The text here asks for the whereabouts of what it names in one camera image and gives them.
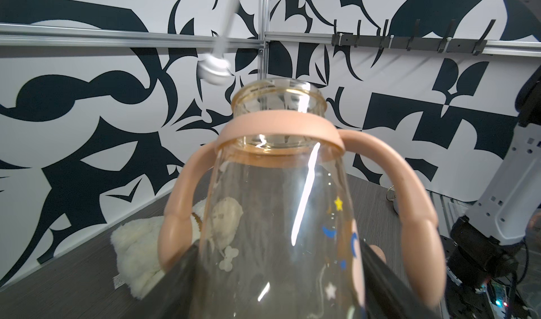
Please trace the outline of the cream lid with straw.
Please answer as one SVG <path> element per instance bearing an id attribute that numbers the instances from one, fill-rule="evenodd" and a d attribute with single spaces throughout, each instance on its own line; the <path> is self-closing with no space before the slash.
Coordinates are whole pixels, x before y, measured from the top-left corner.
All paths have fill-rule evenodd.
<path id="1" fill-rule="evenodd" d="M 229 37 L 232 28 L 232 22 L 240 6 L 240 0 L 230 0 L 222 25 L 222 33 L 214 43 L 214 48 L 210 54 L 197 63 L 197 70 L 201 79 L 211 85 L 224 85 L 231 77 L 229 70 L 230 63 L 224 58 L 224 53 L 229 45 Z"/>

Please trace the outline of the clear baby bottle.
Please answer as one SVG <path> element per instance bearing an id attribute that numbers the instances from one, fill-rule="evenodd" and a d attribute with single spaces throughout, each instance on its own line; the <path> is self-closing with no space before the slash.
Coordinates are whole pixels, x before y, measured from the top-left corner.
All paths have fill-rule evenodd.
<path id="1" fill-rule="evenodd" d="M 263 79 L 232 100 L 199 241 L 191 318 L 365 318 L 360 237 L 342 163 L 328 141 L 325 99 L 309 82 Z M 225 272 L 211 247 L 211 210 L 243 209 Z"/>

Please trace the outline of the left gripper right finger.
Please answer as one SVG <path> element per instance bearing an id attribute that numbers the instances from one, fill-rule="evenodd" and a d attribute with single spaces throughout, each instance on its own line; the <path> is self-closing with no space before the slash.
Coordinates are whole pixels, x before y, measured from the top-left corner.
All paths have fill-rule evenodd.
<path id="1" fill-rule="evenodd" d="M 365 242 L 361 242 L 368 318 L 436 318 L 433 310 L 388 268 Z"/>

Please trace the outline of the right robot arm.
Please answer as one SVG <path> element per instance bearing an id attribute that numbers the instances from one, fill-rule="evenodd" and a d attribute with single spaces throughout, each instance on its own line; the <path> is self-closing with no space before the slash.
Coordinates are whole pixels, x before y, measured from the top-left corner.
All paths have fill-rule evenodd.
<path id="1" fill-rule="evenodd" d="M 456 284 L 480 288 L 515 275 L 515 258 L 540 205 L 540 71 L 518 93 L 518 123 L 504 161 L 480 199 L 453 225 L 456 249 L 447 260 Z"/>

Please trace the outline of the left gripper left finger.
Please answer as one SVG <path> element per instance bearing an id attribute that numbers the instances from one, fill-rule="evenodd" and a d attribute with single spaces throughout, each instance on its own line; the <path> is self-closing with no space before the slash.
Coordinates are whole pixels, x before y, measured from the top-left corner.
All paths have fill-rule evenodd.
<path id="1" fill-rule="evenodd" d="M 188 318 L 199 252 L 197 240 L 126 318 Z"/>

